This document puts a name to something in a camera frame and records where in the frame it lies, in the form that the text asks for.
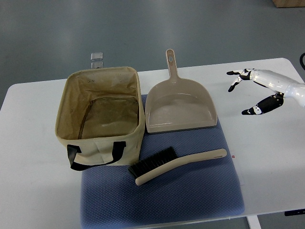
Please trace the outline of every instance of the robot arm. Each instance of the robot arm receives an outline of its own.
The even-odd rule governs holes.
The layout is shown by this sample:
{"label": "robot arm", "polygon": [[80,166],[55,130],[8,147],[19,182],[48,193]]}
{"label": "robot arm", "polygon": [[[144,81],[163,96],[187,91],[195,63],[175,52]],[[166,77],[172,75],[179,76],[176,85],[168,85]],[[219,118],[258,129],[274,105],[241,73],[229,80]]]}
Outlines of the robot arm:
{"label": "robot arm", "polygon": [[253,80],[254,83],[275,92],[257,105],[242,111],[243,115],[261,115],[270,112],[284,103],[284,98],[294,98],[302,107],[305,106],[305,84],[270,70],[243,69],[227,72],[227,75],[238,75],[229,88],[233,91],[242,80]]}

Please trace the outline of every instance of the blue cushion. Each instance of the blue cushion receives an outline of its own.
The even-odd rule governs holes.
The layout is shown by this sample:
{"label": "blue cushion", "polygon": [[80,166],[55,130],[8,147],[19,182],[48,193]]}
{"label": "blue cushion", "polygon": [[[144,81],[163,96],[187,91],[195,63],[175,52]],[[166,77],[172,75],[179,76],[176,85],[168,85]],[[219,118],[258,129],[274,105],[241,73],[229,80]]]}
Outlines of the blue cushion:
{"label": "blue cushion", "polygon": [[82,172],[81,226],[85,229],[209,219],[241,214],[239,180],[220,125],[179,132],[144,134],[140,160],[173,146],[179,157],[224,148],[227,156],[173,169],[137,186],[127,166]]}

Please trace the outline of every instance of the beige fabric bin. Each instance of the beige fabric bin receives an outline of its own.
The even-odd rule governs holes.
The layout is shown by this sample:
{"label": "beige fabric bin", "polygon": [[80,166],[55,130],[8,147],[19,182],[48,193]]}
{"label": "beige fabric bin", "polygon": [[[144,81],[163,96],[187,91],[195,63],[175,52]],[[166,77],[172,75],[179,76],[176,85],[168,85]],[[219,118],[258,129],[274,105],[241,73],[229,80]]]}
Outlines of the beige fabric bin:
{"label": "beige fabric bin", "polygon": [[90,69],[69,76],[55,134],[71,168],[138,161],[145,117],[138,73],[131,67]]}

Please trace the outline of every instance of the brush bristles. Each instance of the brush bristles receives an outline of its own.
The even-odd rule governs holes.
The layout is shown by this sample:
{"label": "brush bristles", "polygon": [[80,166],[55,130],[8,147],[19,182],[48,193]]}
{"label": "brush bristles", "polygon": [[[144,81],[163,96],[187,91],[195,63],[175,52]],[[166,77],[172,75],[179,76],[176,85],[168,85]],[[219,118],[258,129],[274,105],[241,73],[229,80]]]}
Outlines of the brush bristles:
{"label": "brush bristles", "polygon": [[173,147],[169,147],[165,150],[160,151],[144,160],[141,160],[134,165],[128,167],[129,172],[135,177],[138,178],[153,169],[164,165],[172,160],[177,159],[178,156],[175,153]]}

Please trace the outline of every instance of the dustpan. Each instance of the dustpan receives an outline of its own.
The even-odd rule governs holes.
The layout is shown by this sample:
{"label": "dustpan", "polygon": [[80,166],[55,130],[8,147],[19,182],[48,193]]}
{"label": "dustpan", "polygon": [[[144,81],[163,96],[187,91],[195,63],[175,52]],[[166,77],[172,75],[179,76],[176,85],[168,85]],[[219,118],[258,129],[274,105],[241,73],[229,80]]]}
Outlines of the dustpan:
{"label": "dustpan", "polygon": [[166,51],[170,78],[154,86],[145,103],[148,133],[212,127],[217,114],[209,92],[200,83],[178,76],[174,51]]}

